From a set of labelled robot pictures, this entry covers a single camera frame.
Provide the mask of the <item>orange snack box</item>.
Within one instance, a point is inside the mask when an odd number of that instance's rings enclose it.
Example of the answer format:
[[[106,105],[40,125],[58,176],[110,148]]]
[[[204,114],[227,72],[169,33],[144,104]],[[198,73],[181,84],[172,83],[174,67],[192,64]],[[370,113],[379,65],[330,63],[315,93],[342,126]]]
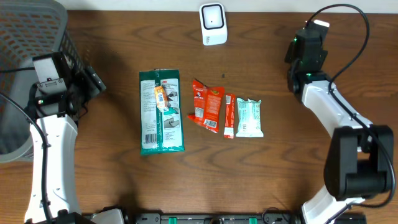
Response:
[[[169,102],[162,85],[156,85],[154,88],[154,92],[155,92],[155,99],[158,110],[162,113],[168,112]]]

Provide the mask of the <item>light blue snack packet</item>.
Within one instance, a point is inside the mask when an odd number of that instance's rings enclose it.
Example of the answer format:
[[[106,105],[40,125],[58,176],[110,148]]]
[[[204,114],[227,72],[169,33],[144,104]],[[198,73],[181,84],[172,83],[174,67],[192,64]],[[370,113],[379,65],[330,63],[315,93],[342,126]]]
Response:
[[[237,98],[239,138],[263,138],[261,131],[261,100],[243,100]]]

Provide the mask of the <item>red snack stick packet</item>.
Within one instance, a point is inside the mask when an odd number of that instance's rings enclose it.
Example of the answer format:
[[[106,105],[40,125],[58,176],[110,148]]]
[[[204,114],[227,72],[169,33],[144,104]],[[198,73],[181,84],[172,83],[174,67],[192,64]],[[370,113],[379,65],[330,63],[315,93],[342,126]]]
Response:
[[[224,124],[224,138],[234,138],[234,110],[236,96],[231,93],[226,94],[226,116]]]

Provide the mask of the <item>green snack bag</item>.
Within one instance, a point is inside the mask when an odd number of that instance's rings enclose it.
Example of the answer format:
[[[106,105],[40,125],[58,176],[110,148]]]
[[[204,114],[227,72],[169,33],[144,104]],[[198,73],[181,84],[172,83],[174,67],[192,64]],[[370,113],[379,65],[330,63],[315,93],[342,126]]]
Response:
[[[162,85],[169,102],[168,112],[160,112],[154,88]],[[157,69],[139,73],[141,109],[141,155],[185,150],[180,99],[180,73]]]

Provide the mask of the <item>red chips bag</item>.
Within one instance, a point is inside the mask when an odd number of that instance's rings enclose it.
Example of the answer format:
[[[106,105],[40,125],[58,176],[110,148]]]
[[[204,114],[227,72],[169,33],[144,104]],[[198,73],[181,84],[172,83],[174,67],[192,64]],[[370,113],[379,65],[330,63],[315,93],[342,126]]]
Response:
[[[219,131],[219,117],[225,89],[222,86],[208,87],[197,79],[192,83],[194,113],[187,116],[197,125],[214,133]]]

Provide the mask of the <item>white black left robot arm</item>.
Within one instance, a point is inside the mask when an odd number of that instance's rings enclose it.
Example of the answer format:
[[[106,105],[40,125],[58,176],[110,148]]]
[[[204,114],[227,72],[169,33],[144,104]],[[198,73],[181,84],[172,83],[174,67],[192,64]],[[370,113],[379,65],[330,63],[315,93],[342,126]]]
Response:
[[[118,207],[82,214],[75,190],[80,111],[105,90],[104,83],[91,67],[80,69],[66,52],[36,56],[32,62],[38,82],[25,108],[34,150],[25,223],[127,223]]]

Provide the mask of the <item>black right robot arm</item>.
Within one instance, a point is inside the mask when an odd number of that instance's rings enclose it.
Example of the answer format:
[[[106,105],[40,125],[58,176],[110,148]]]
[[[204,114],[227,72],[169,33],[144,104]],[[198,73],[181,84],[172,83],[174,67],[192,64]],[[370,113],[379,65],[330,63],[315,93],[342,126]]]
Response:
[[[394,135],[386,125],[361,116],[322,71],[329,23],[315,20],[295,33],[285,56],[290,92],[312,111],[331,137],[324,185],[290,223],[336,223],[352,206],[394,193]]]

